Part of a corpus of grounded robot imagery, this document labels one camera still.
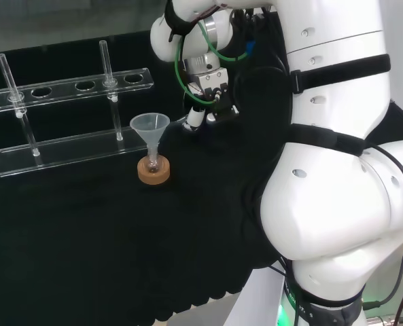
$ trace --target cork base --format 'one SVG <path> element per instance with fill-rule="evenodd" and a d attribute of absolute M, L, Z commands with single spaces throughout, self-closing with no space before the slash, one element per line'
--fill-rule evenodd
<path fill-rule="evenodd" d="M 163 156 L 159 156 L 159 158 L 162 160 L 162 167 L 156 173 L 151 173 L 147 169 L 147 165 L 149 162 L 148 157 L 146 156 L 144 158 L 141 158 L 141 160 L 138 162 L 139 180 L 147 185 L 160 185 L 161 183 L 164 183 L 166 180 L 168 180 L 170 175 L 169 161 Z"/>

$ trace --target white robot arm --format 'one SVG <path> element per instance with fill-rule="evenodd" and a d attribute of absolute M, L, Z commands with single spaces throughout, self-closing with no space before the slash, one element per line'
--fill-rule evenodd
<path fill-rule="evenodd" d="M 216 6 L 224 8 L 213 15 L 219 50 L 232 34 L 226 9 L 275 6 L 290 71 L 305 73 L 386 54 L 379 0 L 172 0 L 172 5 L 186 22 Z M 153 49 L 165 61 L 174 58 L 179 42 L 176 35 L 169 43 L 170 33 L 164 18 L 154 23 Z M 187 58 L 209 51 L 198 26 L 187 40 Z M 293 96 L 292 124 L 364 140 L 384 118 L 389 102 L 388 72 L 328 83 Z M 403 165 L 403 142 L 382 148 Z M 293 261 L 300 288 L 323 302 L 351 306 L 348 300 L 360 295 L 379 264 L 403 243 L 403 174 L 374 149 L 360 156 L 289 142 L 264 191 L 261 216 L 268 239 Z M 287 298 L 283 306 L 294 315 Z M 363 313 L 354 321 L 366 324 Z"/>

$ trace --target test tube rack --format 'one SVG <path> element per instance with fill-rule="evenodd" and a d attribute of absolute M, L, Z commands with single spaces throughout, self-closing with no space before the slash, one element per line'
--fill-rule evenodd
<path fill-rule="evenodd" d="M 7 88 L 0 90 L 0 112 L 13 111 L 22 125 L 27 144 L 0 149 L 0 177 L 93 160 L 145 149 L 131 127 L 121 127 L 118 94 L 154 86 L 148 68 L 113 73 L 106 41 L 100 41 L 104 74 L 17 87 L 5 54 L 0 66 Z M 36 142 L 27 117 L 30 107 L 107 96 L 114 129 L 62 139 Z"/>

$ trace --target black cloth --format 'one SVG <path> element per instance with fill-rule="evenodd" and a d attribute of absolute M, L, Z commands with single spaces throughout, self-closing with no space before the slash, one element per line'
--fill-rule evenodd
<path fill-rule="evenodd" d="M 155 57 L 149 32 L 107 40 L 115 71 L 148 67 L 156 84 L 121 96 L 122 125 L 151 111 L 181 117 L 173 65 Z M 274 64 L 263 46 L 240 65 Z M 19 85 L 102 72 L 99 39 L 6 54 Z M 239 118 L 199 135 L 170 126 L 159 149 L 171 162 L 164 185 L 138 180 L 145 152 L 0 179 L 0 325 L 151 325 L 240 291 L 253 268 L 277 258 L 241 194 L 282 147 L 286 81 L 251 75 Z M 29 119 L 38 141 L 112 126 L 106 98 L 31 108 Z M 392 105 L 372 141 L 400 139 L 403 112 Z M 14 114 L 1 113 L 0 148 L 23 143 Z"/>

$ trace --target black strap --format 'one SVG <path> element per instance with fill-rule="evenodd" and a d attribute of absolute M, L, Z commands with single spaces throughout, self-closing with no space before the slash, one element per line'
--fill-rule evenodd
<path fill-rule="evenodd" d="M 295 70 L 290 73 L 290 76 L 293 93 L 301 94 L 310 88 L 378 75 L 390 69 L 390 56 L 382 54 L 309 71 Z"/>
<path fill-rule="evenodd" d="M 173 40 L 174 35 L 186 36 L 195 27 L 197 21 L 186 22 L 181 19 L 174 11 L 173 1 L 168 0 L 165 6 L 165 20 L 171 28 L 171 35 L 169 36 L 169 41 Z"/>
<path fill-rule="evenodd" d="M 355 156 L 361 156 L 366 149 L 366 142 L 361 138 L 304 124 L 292 124 L 286 142 L 333 149 Z"/>
<path fill-rule="evenodd" d="M 310 294 L 299 285 L 292 286 L 292 283 L 291 280 L 285 281 L 284 292 L 290 305 L 295 308 L 295 311 L 298 311 L 299 317 L 309 325 L 352 326 L 362 311 L 364 288 L 348 300 L 332 302 Z M 296 294 L 292 292 L 291 288 L 297 290 Z"/>

